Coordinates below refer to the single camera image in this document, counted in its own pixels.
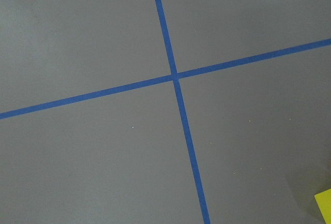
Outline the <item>yellow wooden block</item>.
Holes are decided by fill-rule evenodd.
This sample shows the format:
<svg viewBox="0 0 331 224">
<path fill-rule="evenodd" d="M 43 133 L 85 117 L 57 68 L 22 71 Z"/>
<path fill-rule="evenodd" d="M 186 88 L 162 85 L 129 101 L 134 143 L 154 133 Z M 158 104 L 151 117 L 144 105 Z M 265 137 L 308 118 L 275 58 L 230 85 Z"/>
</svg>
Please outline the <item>yellow wooden block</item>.
<svg viewBox="0 0 331 224">
<path fill-rule="evenodd" d="M 331 223 L 331 189 L 314 195 L 318 208 L 326 224 Z"/>
</svg>

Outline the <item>blue tape line crosswise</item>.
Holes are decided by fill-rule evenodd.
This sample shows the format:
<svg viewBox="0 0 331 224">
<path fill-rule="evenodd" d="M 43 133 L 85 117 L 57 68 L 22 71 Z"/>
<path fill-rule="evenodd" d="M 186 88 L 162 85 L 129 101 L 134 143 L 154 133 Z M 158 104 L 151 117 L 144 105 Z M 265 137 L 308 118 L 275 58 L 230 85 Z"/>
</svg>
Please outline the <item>blue tape line crosswise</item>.
<svg viewBox="0 0 331 224">
<path fill-rule="evenodd" d="M 299 53 L 299 52 L 317 49 L 317 48 L 321 48 L 321 47 L 326 47 L 329 45 L 330 45 L 330 39 L 328 38 L 325 40 L 315 41 L 315 42 L 302 44 L 302 45 L 298 45 L 298 46 L 294 46 L 294 47 L 290 47 L 290 48 L 285 48 L 285 49 L 281 49 L 281 50 L 277 50 L 277 51 L 271 51 L 271 52 L 267 52 L 267 53 L 263 53 L 263 54 L 259 54 L 259 55 L 235 59 L 233 61 L 227 61 L 227 62 L 223 62 L 223 63 L 219 63 L 219 64 L 214 64 L 214 65 L 210 65 L 210 66 L 205 66 L 205 67 L 201 67 L 201 68 L 183 71 L 183 72 L 178 73 L 177 78 L 183 79 L 183 78 L 193 77 L 193 76 L 197 76 L 200 74 L 205 74 L 205 73 L 209 73 L 209 72 L 213 72 L 213 71 L 218 71 L 218 70 L 223 70 L 223 69 L 227 69 L 227 68 L 231 68 L 231 67 L 259 62 L 259 61 L 263 61 L 263 60 L 267 60 L 267 59 L 271 59 L 271 58 L 276 58 L 276 57 L 281 57 L 281 56 L 285 56 L 285 55 L 289 55 L 289 54 L 294 54 L 294 53 Z M 25 108 L 20 108 L 20 109 L 16 109 L 16 110 L 3 112 L 3 113 L 1 113 L 1 119 L 4 120 L 7 118 L 19 116 L 19 115 L 29 114 L 29 113 L 38 112 L 38 111 L 42 111 L 42 110 L 46 110 L 46 109 L 50 109 L 50 108 L 56 108 L 56 107 L 60 107 L 60 106 L 64 106 L 64 105 L 68 105 L 68 104 L 72 104 L 72 103 L 76 103 L 76 102 L 81 102 L 81 101 L 86 101 L 86 100 L 90 100 L 90 99 L 94 99 L 94 98 L 100 98 L 100 97 L 104 97 L 104 96 L 108 96 L 108 95 L 126 92 L 126 91 L 130 91 L 133 89 L 138 89 L 138 88 L 143 88 L 143 87 L 161 84 L 161 83 L 165 83 L 165 82 L 170 82 L 172 80 L 173 80 L 173 77 L 171 75 L 167 75 L 167 76 L 152 78 L 152 79 L 148 79 L 148 80 L 144 80 L 144 81 L 134 82 L 134 83 L 126 84 L 126 85 L 121 85 L 121 86 L 117 86 L 117 87 L 107 88 L 107 89 L 103 89 L 100 91 L 91 92 L 91 93 L 87 93 L 87 94 L 83 94 L 83 95 L 77 95 L 77 96 L 64 98 L 64 99 L 60 99 L 60 100 L 41 103 L 41 104 L 37 104 L 34 106 L 29 106 L 29 107 L 25 107 Z"/>
</svg>

